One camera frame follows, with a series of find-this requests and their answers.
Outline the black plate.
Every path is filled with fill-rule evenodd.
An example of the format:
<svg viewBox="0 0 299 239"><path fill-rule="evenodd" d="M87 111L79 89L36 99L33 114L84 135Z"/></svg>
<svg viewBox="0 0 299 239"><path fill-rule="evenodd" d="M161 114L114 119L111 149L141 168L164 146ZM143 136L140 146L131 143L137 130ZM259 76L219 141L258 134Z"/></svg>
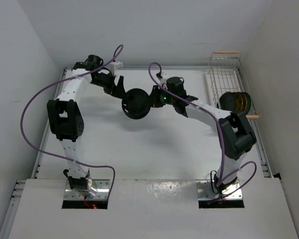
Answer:
<svg viewBox="0 0 299 239"><path fill-rule="evenodd" d="M148 115L151 109L149 95L142 89L131 89L122 99L121 107L127 117L133 120L142 119Z"/></svg>
<svg viewBox="0 0 299 239"><path fill-rule="evenodd" d="M222 110L234 111L236 99L232 92L226 92L219 98L219 106Z"/></svg>

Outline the yellow patterned plate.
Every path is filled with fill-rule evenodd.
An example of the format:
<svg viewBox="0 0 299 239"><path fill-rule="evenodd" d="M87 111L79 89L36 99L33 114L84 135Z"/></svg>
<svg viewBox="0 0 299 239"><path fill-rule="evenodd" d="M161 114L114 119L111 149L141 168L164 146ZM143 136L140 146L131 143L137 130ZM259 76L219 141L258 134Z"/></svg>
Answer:
<svg viewBox="0 0 299 239"><path fill-rule="evenodd" d="M236 100L236 108L238 110L244 111L244 102L243 102L243 97L239 92L235 92L235 100Z"/></svg>
<svg viewBox="0 0 299 239"><path fill-rule="evenodd" d="M241 97L242 97L242 109L244 112L246 112L246 109L247 109L247 97L245 95L244 92L241 92Z"/></svg>

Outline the blue green patterned plate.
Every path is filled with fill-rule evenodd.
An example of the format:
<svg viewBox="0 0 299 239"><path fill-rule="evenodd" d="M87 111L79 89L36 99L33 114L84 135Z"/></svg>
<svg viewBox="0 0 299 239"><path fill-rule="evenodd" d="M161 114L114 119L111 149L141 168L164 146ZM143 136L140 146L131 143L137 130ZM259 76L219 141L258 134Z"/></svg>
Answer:
<svg viewBox="0 0 299 239"><path fill-rule="evenodd" d="M247 98L247 105L246 105L246 114L248 114L251 110L252 107L252 98L248 93L245 93L246 98Z"/></svg>

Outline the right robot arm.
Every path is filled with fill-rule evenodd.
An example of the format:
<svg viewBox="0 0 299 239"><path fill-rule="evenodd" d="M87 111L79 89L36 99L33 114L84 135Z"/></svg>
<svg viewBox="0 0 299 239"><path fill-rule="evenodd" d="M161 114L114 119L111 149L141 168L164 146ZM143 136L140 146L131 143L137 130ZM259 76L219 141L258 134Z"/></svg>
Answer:
<svg viewBox="0 0 299 239"><path fill-rule="evenodd" d="M238 172L246 166L242 161L257 141L246 115L212 107L188 95L180 77L158 73L154 82L154 106L172 105L178 114L209 125L218 133L221 163L213 184L217 193L222 193L237 181Z"/></svg>

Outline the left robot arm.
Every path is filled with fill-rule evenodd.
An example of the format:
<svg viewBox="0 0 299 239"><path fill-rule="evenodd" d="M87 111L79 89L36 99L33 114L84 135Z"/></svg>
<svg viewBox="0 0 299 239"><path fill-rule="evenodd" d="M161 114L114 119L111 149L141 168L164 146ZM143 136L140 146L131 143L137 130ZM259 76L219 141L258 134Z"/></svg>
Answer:
<svg viewBox="0 0 299 239"><path fill-rule="evenodd" d="M70 188L85 198L95 195L95 186L90 176L90 168L81 156L80 137L84 132L84 120L79 102L87 86L97 85L104 92L118 98L124 96L123 79L115 83L116 71L122 62L112 61L105 65L96 55L89 55L86 61L77 62L70 80L61 94L47 103L51 132L60 141L65 156L69 158L68 168L63 171Z"/></svg>

